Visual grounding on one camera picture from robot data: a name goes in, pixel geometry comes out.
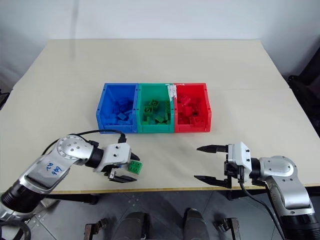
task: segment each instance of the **robotic arm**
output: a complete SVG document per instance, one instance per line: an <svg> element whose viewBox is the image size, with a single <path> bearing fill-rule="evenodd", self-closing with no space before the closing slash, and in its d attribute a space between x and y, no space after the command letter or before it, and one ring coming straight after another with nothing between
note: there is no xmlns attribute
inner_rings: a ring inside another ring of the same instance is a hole
<svg viewBox="0 0 320 240"><path fill-rule="evenodd" d="M87 141L71 134L60 138L49 154L39 157L19 179L0 197L0 219L23 220L32 215L36 206L66 177L70 167L85 165L103 172L111 181L132 182L129 176L116 176L115 168L139 158L131 152L126 139L110 144L106 149L98 148L95 141Z"/></svg>
<svg viewBox="0 0 320 240"><path fill-rule="evenodd" d="M250 149L242 142L225 146L202 146L197 150L227 153L224 162L224 175L227 178L217 180L215 177L200 175L195 178L226 188L231 188L231 178L236 178L244 191L243 183L252 179L253 185L266 187L286 239L320 240L320 223L292 160L284 156L251 158Z"/></svg>

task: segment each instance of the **white label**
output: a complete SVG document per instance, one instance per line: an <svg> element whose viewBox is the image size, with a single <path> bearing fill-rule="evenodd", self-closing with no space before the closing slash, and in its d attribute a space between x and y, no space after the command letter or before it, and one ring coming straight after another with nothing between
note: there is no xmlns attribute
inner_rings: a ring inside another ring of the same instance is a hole
<svg viewBox="0 0 320 240"><path fill-rule="evenodd" d="M172 101L172 98L177 97L177 87L174 84L168 84L168 94L169 94L169 99L170 102Z"/></svg>

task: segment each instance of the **table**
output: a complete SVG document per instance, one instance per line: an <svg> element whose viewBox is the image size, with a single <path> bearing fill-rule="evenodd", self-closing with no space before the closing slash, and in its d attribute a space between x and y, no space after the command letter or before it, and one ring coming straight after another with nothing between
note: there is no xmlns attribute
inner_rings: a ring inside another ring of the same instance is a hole
<svg viewBox="0 0 320 240"><path fill-rule="evenodd" d="M75 165L54 193L224 189L193 175L223 179L225 155L196 148L239 141L252 157L291 158L306 186L320 185L320 139L258 40L50 40L0 111L0 191L53 140L97 129L105 82L205 82L211 132L128 134L143 162L138 181L111 182ZM118 139L84 137L100 147Z"/></svg>

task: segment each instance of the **green bin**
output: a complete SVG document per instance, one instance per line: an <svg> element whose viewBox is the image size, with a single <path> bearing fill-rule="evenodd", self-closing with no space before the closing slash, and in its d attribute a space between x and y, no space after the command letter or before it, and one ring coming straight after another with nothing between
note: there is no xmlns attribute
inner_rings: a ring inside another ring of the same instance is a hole
<svg viewBox="0 0 320 240"><path fill-rule="evenodd" d="M172 84L140 83L136 105L138 133L173 133L174 100L169 97Z"/></svg>

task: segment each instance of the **metal floor plate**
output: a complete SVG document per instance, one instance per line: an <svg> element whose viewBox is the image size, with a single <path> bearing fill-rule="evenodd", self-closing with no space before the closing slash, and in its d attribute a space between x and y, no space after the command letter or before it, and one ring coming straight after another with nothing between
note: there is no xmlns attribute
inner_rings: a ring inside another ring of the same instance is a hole
<svg viewBox="0 0 320 240"><path fill-rule="evenodd" d="M93 240L109 240L118 222L137 211L150 215L150 238L179 240L183 238L183 217L187 208L198 209L207 224L210 239L231 240L230 231L218 232L213 222L225 217L238 217L241 239L280 240L280 236L266 210L244 197L229 201L222 191L170 191L108 193L98 204L60 201L48 211L37 214L29 222L32 240L81 240L85 225L107 218L106 229ZM258 195L268 201L266 194ZM312 202L320 213L320 197Z"/></svg>

